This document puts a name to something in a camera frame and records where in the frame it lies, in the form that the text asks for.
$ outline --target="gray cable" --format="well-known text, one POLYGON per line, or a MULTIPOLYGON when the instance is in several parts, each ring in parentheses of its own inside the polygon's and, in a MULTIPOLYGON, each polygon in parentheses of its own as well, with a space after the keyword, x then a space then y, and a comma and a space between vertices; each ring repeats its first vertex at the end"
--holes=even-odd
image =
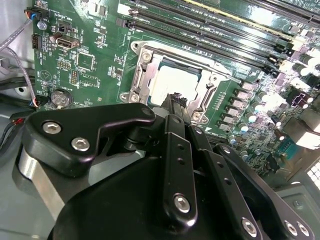
POLYGON ((13 51, 10 47, 6 47, 6 50, 8 50, 12 55, 13 57, 15 58, 16 62, 18 63, 19 65, 19 68, 21 69, 22 73, 23 73, 23 76, 25 78, 25 81, 26 81, 26 84, 28 85, 29 89, 30 89, 30 93, 31 93, 31 97, 32 97, 32 101, 33 101, 33 104, 35 104, 36 106, 36 95, 35 95, 35 92, 34 92, 34 89, 32 87, 32 83, 31 83, 31 80, 30 80, 30 77, 26 71, 26 69, 24 68, 24 66, 22 66, 22 63, 18 57, 18 55, 16 54, 15 51, 13 51))
POLYGON ((18 35, 29 25, 32 23, 32 20, 27 19, 24 24, 22 24, 14 33, 12 33, 6 40, 0 43, 0 52, 5 49, 10 43, 12 43, 18 35))

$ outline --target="chip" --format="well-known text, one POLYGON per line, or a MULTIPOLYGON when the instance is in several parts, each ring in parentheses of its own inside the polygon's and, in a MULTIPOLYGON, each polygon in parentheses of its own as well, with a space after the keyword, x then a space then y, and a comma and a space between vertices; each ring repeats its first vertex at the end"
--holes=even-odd
POLYGON ((259 137, 259 140, 260 140, 260 141, 263 141, 263 140, 265 140, 266 138, 267 138, 266 136, 261 135, 261 136, 259 137))

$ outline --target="silver screw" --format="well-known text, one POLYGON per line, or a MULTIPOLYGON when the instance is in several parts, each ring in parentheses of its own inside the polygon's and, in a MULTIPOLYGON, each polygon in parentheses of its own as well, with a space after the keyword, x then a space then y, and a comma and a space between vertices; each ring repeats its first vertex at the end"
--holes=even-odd
POLYGON ((45 31, 48 28, 48 25, 44 21, 38 21, 36 26, 38 27, 38 29, 40 29, 42 31, 45 31))
POLYGON ((227 154, 230 153, 230 149, 227 148, 226 146, 222 146, 223 151, 225 151, 227 154))
POLYGON ((76 137, 71 141, 71 146, 80 152, 85 152, 90 148, 90 143, 83 137, 76 137))
POLYGON ((131 97, 131 100, 132 100, 132 102, 138 102, 139 101, 139 97, 137 96, 137 95, 133 95, 132 97, 131 97))
POLYGON ((306 235, 307 237, 309 237, 310 234, 309 234, 308 229, 306 229, 306 227, 303 226, 300 222, 297 221, 296 223, 298 224, 298 227, 300 228, 300 231, 301 231, 304 235, 306 235))
POLYGON ((58 134, 61 132, 61 126, 53 121, 48 121, 42 126, 43 131, 47 134, 58 134))
POLYGON ((201 114, 196 112, 192 115, 193 120, 198 121, 201 118, 201 114))
POLYGON ((174 205, 180 212, 184 214, 190 211, 190 204, 188 200, 182 195, 177 195, 174 197, 174 205))
POLYGON ((201 131, 201 129, 200 129, 200 128, 195 127, 195 128, 194 128, 194 130, 196 131, 196 133, 198 133, 198 134, 202 134, 202 131, 201 131))
POLYGON ((297 229, 288 221, 284 221, 286 228, 293 236, 298 236, 297 229))
POLYGON ((296 209, 302 209, 304 207, 304 205, 298 200, 293 201, 292 204, 296 209))
POLYGON ((258 235, 257 229, 255 227, 255 225, 249 221, 248 219, 246 219, 245 217, 242 218, 242 227, 243 229, 253 238, 256 238, 258 235))
POLYGON ((149 52, 142 53, 141 57, 144 62, 149 62, 151 60, 151 54, 149 52))

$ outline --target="screw hole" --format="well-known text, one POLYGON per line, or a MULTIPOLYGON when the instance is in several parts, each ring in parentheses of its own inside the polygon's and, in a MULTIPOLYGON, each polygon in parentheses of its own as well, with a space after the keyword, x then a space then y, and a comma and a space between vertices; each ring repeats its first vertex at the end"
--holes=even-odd
POLYGON ((218 164, 218 166, 220 167, 220 168, 224 168, 225 166, 221 163, 221 162, 217 162, 216 164, 218 164))
POLYGON ((186 164, 185 161, 181 157, 179 157, 177 160, 181 165, 185 165, 186 164))
POLYGON ((132 47, 133 47, 134 50, 137 50, 139 48, 139 45, 137 43, 135 43, 135 44, 133 44, 132 47))
POLYGON ((225 178, 224 181, 225 181, 226 184, 232 185, 232 182, 229 180, 229 178, 225 178))
POLYGON ((181 123, 181 121, 180 121, 178 118, 176 118, 176 117, 173 117, 173 121, 174 121, 175 123, 177 123, 177 124, 181 123))
POLYGON ((184 146, 182 146, 181 144, 178 144, 178 148, 179 148, 180 150, 184 150, 184 149, 185 149, 184 146))

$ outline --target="black connector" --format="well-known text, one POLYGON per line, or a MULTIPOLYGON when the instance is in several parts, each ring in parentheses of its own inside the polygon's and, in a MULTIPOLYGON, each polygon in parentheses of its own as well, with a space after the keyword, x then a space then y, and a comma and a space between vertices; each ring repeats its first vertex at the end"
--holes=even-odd
POLYGON ((42 36, 38 34, 33 34, 31 36, 32 39, 32 48, 36 50, 41 50, 42 49, 42 36))
POLYGON ((31 20, 41 20, 50 17, 50 12, 48 10, 36 6, 27 7, 24 10, 24 13, 26 13, 31 20))
POLYGON ((35 96, 36 104, 38 106, 44 106, 49 102, 49 97, 48 96, 41 96, 41 95, 36 95, 35 96))

